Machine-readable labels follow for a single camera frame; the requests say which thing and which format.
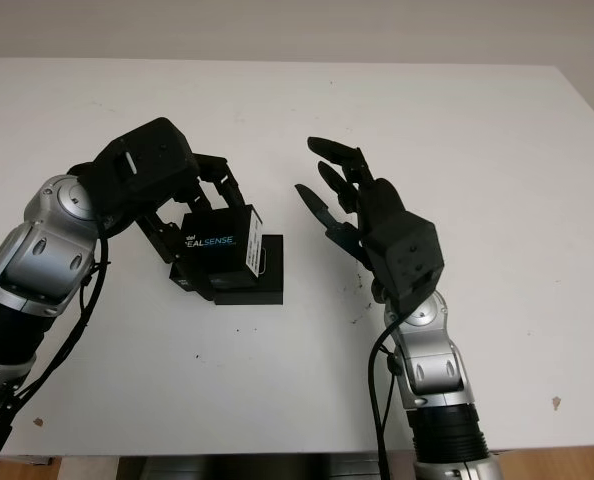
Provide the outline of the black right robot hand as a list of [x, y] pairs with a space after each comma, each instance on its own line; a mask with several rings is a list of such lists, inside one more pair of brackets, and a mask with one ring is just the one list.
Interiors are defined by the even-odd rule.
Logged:
[[347, 214], [356, 214], [358, 225], [337, 221], [328, 205], [309, 187], [295, 186], [299, 196], [315, 218], [326, 228], [325, 235], [367, 270], [373, 265], [363, 240], [386, 220], [404, 210], [394, 186], [383, 178], [374, 178], [358, 147], [350, 147], [321, 137], [309, 137], [308, 148], [321, 157], [318, 172], [336, 193]]

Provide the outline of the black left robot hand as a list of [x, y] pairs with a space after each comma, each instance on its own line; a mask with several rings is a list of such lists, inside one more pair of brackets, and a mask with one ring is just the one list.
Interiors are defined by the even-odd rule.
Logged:
[[185, 240], [175, 223], [166, 223], [158, 215], [158, 210], [169, 201], [185, 203], [191, 212], [207, 212], [212, 206], [201, 186], [211, 183], [229, 208], [245, 205], [238, 182], [233, 176], [228, 161], [223, 157], [204, 154], [192, 155], [192, 166], [182, 173], [166, 179], [167, 190], [154, 202], [146, 205], [145, 213], [136, 223], [161, 259], [171, 264], [184, 255]]

